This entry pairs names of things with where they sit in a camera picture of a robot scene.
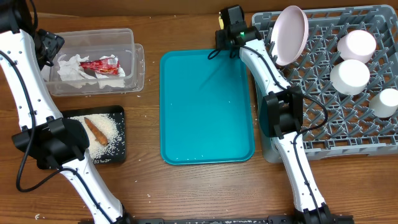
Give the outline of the large white plate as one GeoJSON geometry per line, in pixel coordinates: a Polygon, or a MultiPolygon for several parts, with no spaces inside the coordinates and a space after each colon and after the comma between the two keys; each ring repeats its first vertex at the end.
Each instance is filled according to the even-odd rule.
{"type": "Polygon", "coordinates": [[[308,40],[308,19],[298,6],[286,7],[278,16],[271,34],[274,43],[272,56],[276,64],[285,66],[295,62],[302,54],[308,40]]]}

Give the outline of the yellow plastic spoon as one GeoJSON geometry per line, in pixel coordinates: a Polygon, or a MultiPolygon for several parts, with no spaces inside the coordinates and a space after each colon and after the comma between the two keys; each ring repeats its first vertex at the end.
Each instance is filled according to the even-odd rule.
{"type": "Polygon", "coordinates": [[[220,29],[224,29],[224,23],[223,23],[221,16],[219,16],[218,21],[219,21],[220,29]]]}

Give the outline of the cream cup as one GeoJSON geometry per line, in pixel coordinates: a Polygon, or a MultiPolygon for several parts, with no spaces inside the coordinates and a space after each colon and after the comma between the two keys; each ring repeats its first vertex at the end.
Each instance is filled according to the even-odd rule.
{"type": "Polygon", "coordinates": [[[381,91],[371,99],[369,108],[373,110],[373,115],[379,118],[392,116],[397,110],[397,90],[387,88],[381,91]]]}

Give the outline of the pink white bowl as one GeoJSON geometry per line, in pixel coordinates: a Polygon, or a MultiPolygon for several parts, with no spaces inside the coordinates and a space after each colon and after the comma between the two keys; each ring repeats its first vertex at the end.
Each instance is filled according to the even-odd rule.
{"type": "Polygon", "coordinates": [[[337,50],[343,60],[359,60],[367,63],[376,50],[376,40],[365,30],[354,30],[338,41],[337,50]]]}

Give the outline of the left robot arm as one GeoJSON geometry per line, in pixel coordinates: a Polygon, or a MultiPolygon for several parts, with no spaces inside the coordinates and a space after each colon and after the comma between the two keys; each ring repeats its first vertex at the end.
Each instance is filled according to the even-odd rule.
{"type": "Polygon", "coordinates": [[[1,1],[1,68],[14,97],[21,129],[12,141],[24,153],[16,188],[31,192],[62,174],[85,202],[95,223],[132,223],[131,214],[96,170],[83,125],[63,116],[41,75],[45,66],[53,66],[65,41],[37,26],[33,1],[1,1]],[[28,157],[37,161],[37,167],[53,169],[54,173],[23,188],[21,179],[28,157]]]}

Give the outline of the pile of white rice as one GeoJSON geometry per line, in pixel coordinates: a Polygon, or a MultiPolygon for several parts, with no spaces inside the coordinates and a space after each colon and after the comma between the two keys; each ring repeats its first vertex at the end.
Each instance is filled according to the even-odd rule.
{"type": "Polygon", "coordinates": [[[72,116],[70,119],[79,121],[90,141],[90,157],[95,164],[104,164],[123,160],[125,156],[124,119],[117,121],[113,114],[89,114],[72,116]],[[84,117],[87,117],[107,138],[108,145],[102,146],[87,127],[84,117]]]}

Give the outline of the white paper napkin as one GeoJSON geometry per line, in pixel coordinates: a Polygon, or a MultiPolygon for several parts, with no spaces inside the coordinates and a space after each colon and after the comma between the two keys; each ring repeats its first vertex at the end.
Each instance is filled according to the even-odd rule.
{"type": "Polygon", "coordinates": [[[60,67],[57,73],[60,75],[62,81],[90,80],[96,78],[87,74],[80,65],[82,62],[89,61],[89,56],[81,58],[80,54],[76,54],[69,60],[64,60],[65,57],[66,55],[62,55],[57,60],[60,67]]]}

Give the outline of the cream bowl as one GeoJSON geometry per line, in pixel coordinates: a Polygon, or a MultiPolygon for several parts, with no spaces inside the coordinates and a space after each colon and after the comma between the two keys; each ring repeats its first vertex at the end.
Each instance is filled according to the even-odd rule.
{"type": "Polygon", "coordinates": [[[339,63],[330,72],[333,88],[344,95],[358,95],[365,89],[369,79],[368,67],[354,59],[339,63]]]}

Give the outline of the red snack wrapper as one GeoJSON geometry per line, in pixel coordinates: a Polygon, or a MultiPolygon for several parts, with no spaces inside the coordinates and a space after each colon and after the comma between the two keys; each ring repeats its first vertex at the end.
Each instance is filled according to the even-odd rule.
{"type": "Polygon", "coordinates": [[[118,58],[104,58],[89,62],[81,62],[80,66],[100,74],[117,75],[120,63],[118,58]]]}

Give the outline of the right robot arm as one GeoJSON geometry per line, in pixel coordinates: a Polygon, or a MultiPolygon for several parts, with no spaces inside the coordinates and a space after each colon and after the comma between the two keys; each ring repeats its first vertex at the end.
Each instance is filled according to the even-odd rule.
{"type": "Polygon", "coordinates": [[[208,58],[228,50],[231,58],[239,57],[251,71],[262,93],[259,124],[279,151],[292,187],[293,223],[333,223],[303,146],[303,102],[308,97],[276,69],[258,29],[247,26],[241,6],[226,7],[219,15],[216,49],[208,58]]]}

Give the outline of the teal serving tray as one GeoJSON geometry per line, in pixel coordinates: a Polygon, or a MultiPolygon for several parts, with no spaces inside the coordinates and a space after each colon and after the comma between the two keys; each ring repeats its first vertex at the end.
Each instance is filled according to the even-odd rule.
{"type": "Polygon", "coordinates": [[[255,151],[246,66],[222,51],[160,60],[160,154],[174,166],[244,162],[255,151]]]}

